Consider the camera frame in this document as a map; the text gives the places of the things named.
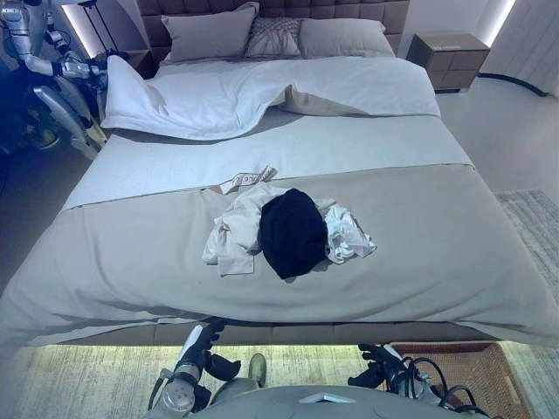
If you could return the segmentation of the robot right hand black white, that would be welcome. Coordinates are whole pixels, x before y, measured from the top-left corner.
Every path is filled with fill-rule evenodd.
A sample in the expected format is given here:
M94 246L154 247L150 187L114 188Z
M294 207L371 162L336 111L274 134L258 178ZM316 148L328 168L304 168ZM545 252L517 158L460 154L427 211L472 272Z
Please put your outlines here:
M388 344L359 343L358 348L362 357L369 360L368 368L357 377L349 377L348 385L377 388L385 382L388 391L397 394L407 370L403 357Z

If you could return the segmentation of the robot left hand black white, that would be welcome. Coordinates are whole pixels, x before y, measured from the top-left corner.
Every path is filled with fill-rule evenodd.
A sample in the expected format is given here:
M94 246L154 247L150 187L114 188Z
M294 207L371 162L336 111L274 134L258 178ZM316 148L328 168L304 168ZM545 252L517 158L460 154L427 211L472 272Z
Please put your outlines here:
M241 361L228 361L224 357L213 354L210 350L213 343L219 339L224 331L226 322L223 319L213 321L204 327L196 327L186 343L186 350L176 364L176 369L188 365L191 371L197 372L195 376L199 381L203 371L220 381L231 381L241 368Z

